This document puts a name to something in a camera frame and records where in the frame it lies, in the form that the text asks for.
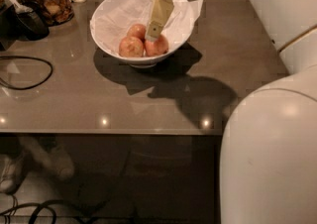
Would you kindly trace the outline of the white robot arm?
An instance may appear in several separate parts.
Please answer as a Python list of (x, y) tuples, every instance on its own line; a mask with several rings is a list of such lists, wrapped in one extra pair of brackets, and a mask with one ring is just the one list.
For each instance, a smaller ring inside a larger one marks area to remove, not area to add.
[(249, 1), (288, 75), (229, 119), (219, 224), (317, 224), (317, 0)]

